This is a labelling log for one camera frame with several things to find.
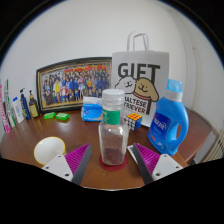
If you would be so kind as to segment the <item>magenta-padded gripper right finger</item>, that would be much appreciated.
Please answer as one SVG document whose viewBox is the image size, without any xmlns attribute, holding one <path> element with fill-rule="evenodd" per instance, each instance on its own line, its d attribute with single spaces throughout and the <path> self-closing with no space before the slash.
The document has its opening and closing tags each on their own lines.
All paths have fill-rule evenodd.
<svg viewBox="0 0 224 224">
<path fill-rule="evenodd" d="M 145 185 L 182 169 L 168 154 L 158 155 L 137 143 L 133 144 L 132 151 Z"/>
</svg>

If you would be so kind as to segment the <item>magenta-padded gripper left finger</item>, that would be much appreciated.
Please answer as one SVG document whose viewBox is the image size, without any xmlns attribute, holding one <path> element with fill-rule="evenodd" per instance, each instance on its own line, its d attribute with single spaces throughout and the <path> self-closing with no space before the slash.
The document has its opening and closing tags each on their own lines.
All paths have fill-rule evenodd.
<svg viewBox="0 0 224 224">
<path fill-rule="evenodd" d="M 80 185 L 91 154 L 91 145 L 86 144 L 65 156 L 57 155 L 43 166 L 43 170 Z"/>
</svg>

